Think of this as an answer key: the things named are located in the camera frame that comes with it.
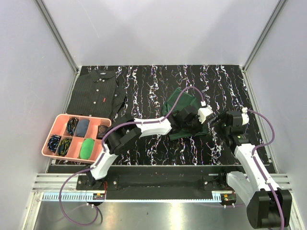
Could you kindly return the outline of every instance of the robotic arm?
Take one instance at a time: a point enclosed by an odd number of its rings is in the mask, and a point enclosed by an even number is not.
[[[254,142],[248,134],[244,133],[244,125],[249,122],[246,108],[242,112],[224,111],[214,117],[211,107],[202,102],[202,108],[199,110],[190,105],[181,111],[173,112],[167,118],[142,120],[124,116],[108,129],[107,138],[103,140],[104,149],[91,166],[88,176],[92,180],[104,178],[117,156],[126,154],[141,137],[167,135],[182,128],[188,129],[191,133],[197,133],[209,122],[239,159],[247,174],[246,177],[242,172],[224,173],[223,180],[225,184],[233,188],[247,206],[247,216],[251,226],[258,229],[281,225],[278,207],[268,186],[271,184],[282,207],[284,226],[287,227],[292,196],[288,190],[281,189],[272,179],[257,152],[252,155]]]

